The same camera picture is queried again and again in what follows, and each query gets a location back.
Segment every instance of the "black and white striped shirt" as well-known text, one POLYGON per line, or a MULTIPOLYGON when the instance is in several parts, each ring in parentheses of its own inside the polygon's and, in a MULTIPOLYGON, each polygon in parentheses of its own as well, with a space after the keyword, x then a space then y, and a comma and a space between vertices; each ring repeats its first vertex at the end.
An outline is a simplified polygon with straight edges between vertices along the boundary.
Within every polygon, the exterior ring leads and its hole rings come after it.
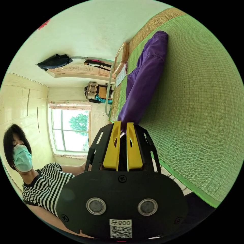
POLYGON ((50 163, 36 170, 37 175, 29 184, 23 184, 22 199, 24 203, 45 208, 58 217, 56 204, 60 192, 74 175, 62 171, 58 163, 50 163))

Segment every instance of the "wooden picture frame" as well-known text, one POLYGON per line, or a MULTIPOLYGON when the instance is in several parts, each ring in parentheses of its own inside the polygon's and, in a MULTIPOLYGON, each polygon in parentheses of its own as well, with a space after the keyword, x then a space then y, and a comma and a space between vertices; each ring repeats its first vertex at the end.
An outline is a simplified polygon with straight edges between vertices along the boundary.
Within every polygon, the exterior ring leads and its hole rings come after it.
POLYGON ((120 73, 124 64, 128 61, 128 55, 129 45, 124 42, 115 56, 113 75, 118 75, 120 73))

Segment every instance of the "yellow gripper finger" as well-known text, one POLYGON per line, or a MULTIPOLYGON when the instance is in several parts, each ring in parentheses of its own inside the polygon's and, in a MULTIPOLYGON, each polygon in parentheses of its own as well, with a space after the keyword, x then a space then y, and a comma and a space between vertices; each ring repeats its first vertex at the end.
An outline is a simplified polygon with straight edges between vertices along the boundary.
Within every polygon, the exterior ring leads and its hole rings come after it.
POLYGON ((119 167, 120 127, 121 121, 115 121, 109 139, 107 152, 103 161, 104 168, 115 169, 116 171, 118 171, 119 167))
POLYGON ((127 169, 128 171, 132 169, 142 168, 142 157, 135 133, 134 123, 127 123, 126 129, 127 137, 127 169))

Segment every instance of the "surgical mask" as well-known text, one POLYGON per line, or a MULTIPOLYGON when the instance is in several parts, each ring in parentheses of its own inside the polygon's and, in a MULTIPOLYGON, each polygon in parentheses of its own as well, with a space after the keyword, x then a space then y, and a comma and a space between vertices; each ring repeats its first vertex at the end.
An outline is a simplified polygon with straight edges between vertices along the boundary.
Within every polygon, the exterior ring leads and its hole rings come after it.
POLYGON ((21 172, 28 172, 32 169, 32 156, 24 145, 16 145, 13 150, 13 159, 16 168, 21 172))

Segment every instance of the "bed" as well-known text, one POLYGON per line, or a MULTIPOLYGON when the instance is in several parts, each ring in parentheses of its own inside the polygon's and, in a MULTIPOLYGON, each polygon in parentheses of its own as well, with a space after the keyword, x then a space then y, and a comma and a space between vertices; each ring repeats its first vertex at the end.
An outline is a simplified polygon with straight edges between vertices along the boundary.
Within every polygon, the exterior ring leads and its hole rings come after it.
MULTIPOLYGON (((176 8, 152 17, 129 42, 127 74, 156 31, 168 33, 168 53, 140 126, 151 135, 160 164, 216 208, 232 188, 244 158, 240 74, 217 38, 176 8)), ((125 104, 126 87, 127 77, 114 90, 111 122, 125 104)))

